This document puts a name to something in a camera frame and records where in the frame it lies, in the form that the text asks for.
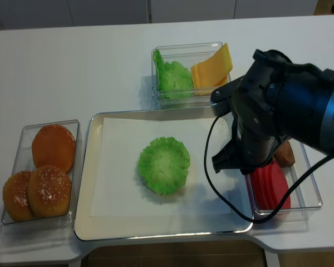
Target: metal tray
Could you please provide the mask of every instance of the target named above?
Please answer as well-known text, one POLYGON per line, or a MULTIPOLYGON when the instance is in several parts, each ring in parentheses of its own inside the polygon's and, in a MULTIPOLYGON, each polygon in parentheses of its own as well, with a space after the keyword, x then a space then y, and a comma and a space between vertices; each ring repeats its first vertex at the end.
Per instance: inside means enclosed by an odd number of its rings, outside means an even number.
MULTIPOLYGON (((224 215, 223 220, 215 220, 213 217, 205 218, 205 224, 198 231, 190 231, 193 229, 193 220, 186 219, 184 230, 175 232, 163 229, 158 231, 155 225, 150 221, 146 221, 143 216, 119 220, 119 227, 126 226, 124 235, 105 235, 108 229, 114 231, 116 226, 115 217, 107 220, 105 217, 91 216, 92 199, 94 196, 95 181, 99 166, 99 158, 101 152, 101 137, 104 118, 119 118, 130 120, 193 120, 200 118, 214 118, 211 108, 186 108, 177 110, 153 110, 153 111, 133 111, 133 112, 117 112, 117 113, 100 113, 94 116, 89 125, 84 168, 81 180, 80 194, 78 198, 77 214, 75 221, 75 234, 81 240, 121 240, 121 239, 161 239, 165 237, 181 237, 181 236, 198 236, 211 235, 217 233, 242 233, 248 231, 252 224, 242 220, 234 212, 224 215), (141 227, 144 226, 144 234, 141 234, 141 227)), ((232 116, 225 118, 227 125, 231 127, 232 116)), ((205 146, 207 136, 199 140, 201 146, 205 146)), ((245 215, 252 216, 252 209, 248 196, 247 184, 244 176, 241 179, 228 181, 233 184, 228 190, 229 200, 245 215)))

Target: brown floor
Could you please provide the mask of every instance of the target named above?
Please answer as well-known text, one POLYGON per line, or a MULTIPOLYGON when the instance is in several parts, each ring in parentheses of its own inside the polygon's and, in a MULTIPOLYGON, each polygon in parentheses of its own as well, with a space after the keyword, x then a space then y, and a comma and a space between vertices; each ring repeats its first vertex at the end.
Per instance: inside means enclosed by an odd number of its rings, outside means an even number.
MULTIPOLYGON (((279 254, 281 267, 334 267, 334 251, 279 254)), ((250 241, 215 241, 99 248, 82 267, 264 267, 263 249, 250 241)))
POLYGON ((334 0, 318 0, 318 4, 314 15, 328 15, 331 14, 331 8, 334 0))

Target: black cable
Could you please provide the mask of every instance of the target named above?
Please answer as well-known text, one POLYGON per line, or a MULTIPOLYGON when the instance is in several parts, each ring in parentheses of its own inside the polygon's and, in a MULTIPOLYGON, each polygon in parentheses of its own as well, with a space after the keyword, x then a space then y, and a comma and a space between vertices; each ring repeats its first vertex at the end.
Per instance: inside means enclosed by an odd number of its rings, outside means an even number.
POLYGON ((210 177, 208 175, 208 171, 207 171, 207 152, 208 152, 208 145, 209 145, 209 139, 210 139, 210 135, 212 134, 212 130, 213 127, 215 125, 215 123, 217 122, 218 119, 220 119, 222 116, 218 116, 215 118, 215 120, 213 121, 213 124, 209 130, 209 134, 208 134, 208 138, 207 138, 207 143, 205 144, 205 152, 204 152, 204 171, 205 171, 205 175, 207 177, 207 180, 210 184, 210 186, 212 187, 213 191, 221 198, 221 200, 223 200, 229 207, 232 208, 233 211, 235 211, 242 219, 244 219, 245 221, 249 221, 250 223, 254 223, 254 224, 263 224, 266 223, 267 221, 269 221, 270 219, 272 219, 277 212, 279 212, 279 210, 282 208, 284 202, 286 201, 286 199, 290 196, 290 194, 315 170, 317 170, 319 167, 321 167, 323 164, 327 163, 328 161, 332 160, 334 158, 334 152, 330 153, 328 156, 326 156, 324 159, 319 160, 316 164, 314 164, 312 167, 310 167, 285 193, 285 195, 283 196, 282 200, 279 202, 279 204, 277 205, 277 207, 266 217, 262 218, 262 219, 252 219, 249 218, 247 216, 245 216, 244 214, 242 214, 233 204, 231 204, 226 198, 224 198, 219 192, 218 190, 214 187, 212 181, 210 180, 210 177))

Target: white paper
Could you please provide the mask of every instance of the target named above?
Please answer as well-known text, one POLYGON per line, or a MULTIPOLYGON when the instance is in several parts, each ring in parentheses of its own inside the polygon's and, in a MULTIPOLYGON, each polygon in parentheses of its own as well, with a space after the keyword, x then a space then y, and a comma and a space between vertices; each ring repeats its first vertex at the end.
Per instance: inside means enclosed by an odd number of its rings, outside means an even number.
MULTIPOLYGON (((214 119, 148 121, 105 118, 101 140, 98 176, 95 181, 91 216, 170 216, 230 213, 208 184, 204 173, 204 150, 214 119), (190 155, 186 185, 173 196, 160 196, 143 184, 137 172, 142 150, 157 137, 182 141, 190 155)), ((243 178, 238 170, 214 172, 211 156, 230 140, 228 125, 219 119, 209 142, 207 167, 218 191, 227 191, 235 179, 243 178)))

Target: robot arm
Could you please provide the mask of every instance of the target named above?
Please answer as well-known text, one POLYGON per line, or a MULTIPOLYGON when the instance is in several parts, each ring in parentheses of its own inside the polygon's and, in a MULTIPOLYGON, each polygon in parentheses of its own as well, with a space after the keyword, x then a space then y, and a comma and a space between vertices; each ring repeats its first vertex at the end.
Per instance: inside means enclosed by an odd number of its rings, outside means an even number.
POLYGON ((233 114, 232 139, 214 157, 215 172, 249 174, 267 165, 288 138, 334 151, 334 71, 296 65, 276 50, 256 50, 245 76, 213 91, 216 116, 233 114))

